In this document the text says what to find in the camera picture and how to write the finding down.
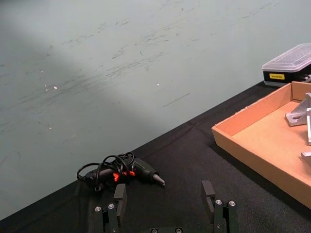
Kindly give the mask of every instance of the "yellow label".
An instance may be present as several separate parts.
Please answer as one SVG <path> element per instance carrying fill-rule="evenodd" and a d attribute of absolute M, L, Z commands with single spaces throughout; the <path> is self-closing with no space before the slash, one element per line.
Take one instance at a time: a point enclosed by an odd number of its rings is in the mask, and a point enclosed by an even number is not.
<path fill-rule="evenodd" d="M 284 74 L 270 74 L 270 79 L 285 80 L 285 75 Z"/>

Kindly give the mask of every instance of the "wall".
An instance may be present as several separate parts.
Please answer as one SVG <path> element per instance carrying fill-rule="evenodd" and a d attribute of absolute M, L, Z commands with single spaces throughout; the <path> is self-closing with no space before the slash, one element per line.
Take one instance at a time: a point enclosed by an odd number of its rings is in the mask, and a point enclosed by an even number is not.
<path fill-rule="evenodd" d="M 310 1 L 0 2 L 0 219 L 262 80 Z"/>

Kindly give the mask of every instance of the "cardboard box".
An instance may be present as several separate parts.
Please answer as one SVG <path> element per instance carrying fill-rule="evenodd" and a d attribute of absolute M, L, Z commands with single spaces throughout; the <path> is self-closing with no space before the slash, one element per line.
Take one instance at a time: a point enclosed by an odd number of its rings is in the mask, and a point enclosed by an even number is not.
<path fill-rule="evenodd" d="M 219 147 L 311 209 L 311 166 L 300 155 L 311 151 L 307 125 L 289 127 L 285 119 L 307 92 L 310 83 L 289 83 L 212 131 Z"/>

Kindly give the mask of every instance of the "clear plastic lid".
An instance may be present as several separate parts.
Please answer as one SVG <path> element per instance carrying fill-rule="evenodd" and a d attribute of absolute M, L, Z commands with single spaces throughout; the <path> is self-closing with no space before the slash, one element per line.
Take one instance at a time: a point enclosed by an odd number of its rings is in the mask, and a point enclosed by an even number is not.
<path fill-rule="evenodd" d="M 262 66 L 263 71 L 297 72 L 311 64 L 311 43 L 297 45 Z"/>

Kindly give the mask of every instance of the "table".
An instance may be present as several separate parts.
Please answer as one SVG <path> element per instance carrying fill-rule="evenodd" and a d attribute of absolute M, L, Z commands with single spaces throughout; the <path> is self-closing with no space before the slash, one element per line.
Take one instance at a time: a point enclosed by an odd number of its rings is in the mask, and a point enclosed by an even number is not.
<path fill-rule="evenodd" d="M 209 231 L 200 198 L 201 180 L 212 182 L 217 197 L 237 202 L 242 233 L 311 232 L 311 210 L 217 147 L 211 132 L 214 124 L 274 90 L 259 83 L 134 150 L 159 171 L 166 186 L 138 181 L 127 185 L 125 232 L 177 225 L 193 232 Z M 85 233 L 95 202 L 83 183 L 73 182 L 2 220 L 0 229 L 5 233 Z"/>

